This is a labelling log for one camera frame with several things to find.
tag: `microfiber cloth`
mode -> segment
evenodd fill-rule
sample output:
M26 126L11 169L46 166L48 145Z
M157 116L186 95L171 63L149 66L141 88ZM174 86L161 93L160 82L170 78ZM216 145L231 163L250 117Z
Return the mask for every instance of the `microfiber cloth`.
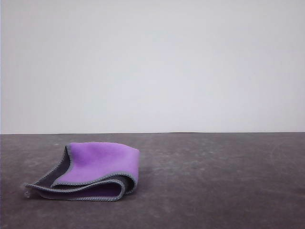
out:
M49 199L116 201L137 186L139 154L118 143L70 143L60 163L26 187Z

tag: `purple cloth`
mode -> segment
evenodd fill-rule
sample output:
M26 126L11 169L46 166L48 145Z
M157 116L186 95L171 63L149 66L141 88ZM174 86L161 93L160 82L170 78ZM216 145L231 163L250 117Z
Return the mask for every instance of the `purple cloth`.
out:
M70 143L54 169L26 186L50 199L119 200L137 186L139 154L118 143Z

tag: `white wall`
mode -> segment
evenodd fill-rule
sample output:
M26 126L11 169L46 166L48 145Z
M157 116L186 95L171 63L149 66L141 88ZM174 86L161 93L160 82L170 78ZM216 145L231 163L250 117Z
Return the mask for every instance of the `white wall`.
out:
M2 0L1 133L305 131L303 0Z

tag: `concrete floor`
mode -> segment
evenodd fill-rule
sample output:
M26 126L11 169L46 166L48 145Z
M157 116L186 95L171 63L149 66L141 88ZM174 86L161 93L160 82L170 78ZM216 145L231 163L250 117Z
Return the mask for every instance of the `concrete floor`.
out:
M141 151L137 191L117 202L25 198L70 142ZM2 229L303 229L305 133L1 136Z

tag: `cloth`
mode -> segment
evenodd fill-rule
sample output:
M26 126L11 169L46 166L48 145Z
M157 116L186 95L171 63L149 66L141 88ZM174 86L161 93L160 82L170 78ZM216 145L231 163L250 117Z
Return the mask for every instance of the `cloth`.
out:
M116 201L137 186L139 154L118 143L70 143L60 163L26 187L49 199Z

